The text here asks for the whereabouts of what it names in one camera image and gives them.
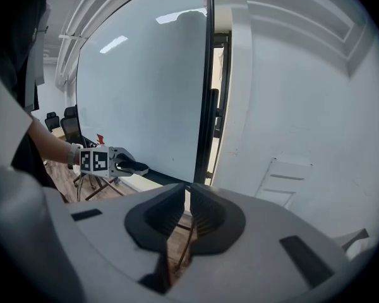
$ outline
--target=black pad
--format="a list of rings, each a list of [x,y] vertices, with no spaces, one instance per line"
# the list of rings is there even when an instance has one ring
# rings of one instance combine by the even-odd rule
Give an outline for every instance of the black pad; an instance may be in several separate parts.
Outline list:
[[[311,288],[333,276],[330,267],[298,236],[286,237],[279,242]]]
[[[80,221],[80,220],[96,217],[97,215],[101,215],[101,214],[102,212],[99,209],[92,209],[92,210],[74,213],[71,215],[71,217],[73,218],[74,221]]]
[[[125,228],[139,247],[167,252],[167,240],[184,213],[185,185],[136,205],[125,216]]]
[[[198,240],[191,245],[194,255],[220,254],[241,236],[246,217],[238,205],[217,196],[203,184],[191,184],[191,214]]]
[[[119,154],[117,155],[116,158],[117,158],[116,160],[117,164],[115,165],[116,170],[119,170],[122,172],[129,172],[132,174],[138,174],[138,175],[142,175],[143,172],[145,172],[146,170],[149,170],[148,165],[144,163],[136,162],[130,159],[125,154]]]

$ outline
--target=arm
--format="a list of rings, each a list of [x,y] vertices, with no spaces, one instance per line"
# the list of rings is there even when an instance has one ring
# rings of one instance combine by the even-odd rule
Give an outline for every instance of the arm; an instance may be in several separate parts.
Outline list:
[[[37,146],[40,156],[54,162],[68,163],[68,152],[71,145],[56,138],[31,114],[30,117],[32,118],[32,123],[28,129],[28,135]],[[79,154],[80,150],[77,150],[75,165],[79,165]]]

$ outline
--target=wooden floor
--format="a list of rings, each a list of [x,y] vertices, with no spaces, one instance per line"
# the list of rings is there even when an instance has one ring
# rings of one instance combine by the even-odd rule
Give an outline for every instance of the wooden floor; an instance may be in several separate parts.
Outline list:
[[[45,167],[47,173],[54,181],[59,192],[63,193],[63,195],[70,203],[77,202],[77,188],[73,183],[73,180],[77,177],[77,175],[72,170],[69,170],[66,164],[51,162],[48,160]],[[92,182],[93,185],[99,187],[94,178],[92,179]],[[113,185],[127,196],[134,196],[137,193],[135,190],[133,190],[127,185],[121,183],[114,183]],[[83,180],[83,185],[81,186],[81,201],[84,201],[84,199],[91,193],[93,193],[93,189],[90,185],[88,176],[86,176]],[[105,189],[101,190],[97,195],[95,195],[90,201],[102,201],[118,196],[121,195],[119,195],[110,187],[106,187]],[[192,218],[190,216],[183,215],[183,217],[179,221],[179,224],[184,225],[187,228],[190,228],[191,219]],[[176,227],[167,242],[167,258],[169,262],[170,280],[172,284],[174,284],[174,282],[184,273],[185,269],[188,267],[190,263],[189,254],[188,251],[186,251],[186,255],[183,259],[183,262],[181,263],[181,267],[178,270],[176,270],[176,266],[184,251],[189,235],[190,232],[188,230],[183,229],[181,227]],[[194,241],[195,239],[196,232],[193,233],[191,241]]]

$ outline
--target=dark clothing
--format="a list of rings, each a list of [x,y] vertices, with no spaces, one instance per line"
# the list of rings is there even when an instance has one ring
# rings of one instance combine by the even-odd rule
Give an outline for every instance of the dark clothing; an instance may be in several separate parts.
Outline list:
[[[12,2],[12,8],[0,14],[0,79],[19,105],[25,108],[28,55],[35,42],[39,21],[46,10],[46,0],[8,1]],[[34,94],[34,109],[37,110],[36,86]],[[28,134],[21,140],[12,166],[34,176],[42,186],[56,188]]]

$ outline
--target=doorway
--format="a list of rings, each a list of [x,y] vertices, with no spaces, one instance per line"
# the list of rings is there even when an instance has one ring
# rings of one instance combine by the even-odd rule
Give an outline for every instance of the doorway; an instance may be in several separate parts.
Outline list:
[[[212,71],[212,88],[219,90],[214,139],[210,151],[206,185],[212,184],[212,178],[220,149],[220,142],[226,117],[227,98],[229,94],[229,78],[231,68],[231,32],[215,33],[214,37],[214,67]]]

